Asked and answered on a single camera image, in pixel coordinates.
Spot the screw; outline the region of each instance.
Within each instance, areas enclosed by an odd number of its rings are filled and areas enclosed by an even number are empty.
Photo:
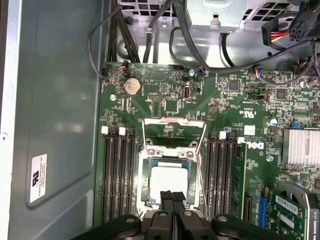
[[[228,218],[226,218],[225,216],[220,216],[220,217],[218,217],[218,220],[220,222],[226,222],[226,221],[228,221]]]
[[[185,212],[183,213],[183,215],[185,215],[185,216],[187,216],[187,217],[190,217],[190,216],[192,215],[192,212],[190,212],[190,211],[185,211]]]
[[[167,25],[168,25],[167,21],[163,20],[163,21],[161,22],[161,26],[162,26],[163,28],[166,28]]]
[[[192,159],[194,157],[194,153],[192,151],[188,151],[186,153],[186,157],[189,158],[189,159]]]
[[[274,156],[272,156],[272,155],[266,156],[266,161],[269,162],[269,163],[273,162],[274,161]]]
[[[193,77],[196,74],[196,71],[193,70],[193,69],[190,69],[188,74],[189,74],[190,77]]]
[[[0,133],[0,143],[5,143],[8,139],[8,135],[4,132]]]
[[[115,94],[111,94],[110,100],[114,102],[115,100],[117,100],[117,96]]]
[[[148,150],[148,155],[150,155],[150,156],[155,155],[155,150],[149,149],[149,150]]]

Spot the heatsink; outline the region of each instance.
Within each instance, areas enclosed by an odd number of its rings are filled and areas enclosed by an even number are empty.
[[[320,131],[285,129],[282,163],[290,166],[320,166]]]

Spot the integrated circuit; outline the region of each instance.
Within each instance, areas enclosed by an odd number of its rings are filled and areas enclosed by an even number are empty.
[[[286,97],[287,97],[287,90],[286,89],[279,88],[276,90],[275,98],[277,100],[286,100]]]
[[[228,90],[236,92],[239,91],[239,82],[237,80],[229,80]]]

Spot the wire bundle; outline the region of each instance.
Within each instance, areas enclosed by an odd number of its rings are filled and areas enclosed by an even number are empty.
[[[256,68],[256,69],[255,69],[255,75],[256,75],[256,77],[257,77],[257,78],[261,78],[263,71],[264,71],[263,68]]]
[[[289,34],[288,31],[279,31],[279,32],[272,32],[271,33],[271,42],[274,43],[278,41],[279,39],[282,39],[284,36],[287,36]]]

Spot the white label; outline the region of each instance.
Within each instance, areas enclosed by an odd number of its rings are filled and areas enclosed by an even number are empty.
[[[275,202],[277,204],[280,204],[282,207],[288,209],[290,212],[294,213],[295,215],[298,215],[298,208],[295,205],[288,202],[287,200],[284,200],[279,196],[275,196]]]
[[[244,135],[256,135],[256,125],[244,125]]]
[[[286,218],[285,216],[283,216],[282,214],[280,214],[280,219],[282,222],[287,224],[290,228],[292,228],[292,229],[295,228],[295,223],[293,221],[291,221],[290,219]]]
[[[47,154],[35,156],[31,163],[30,203],[46,194]]]

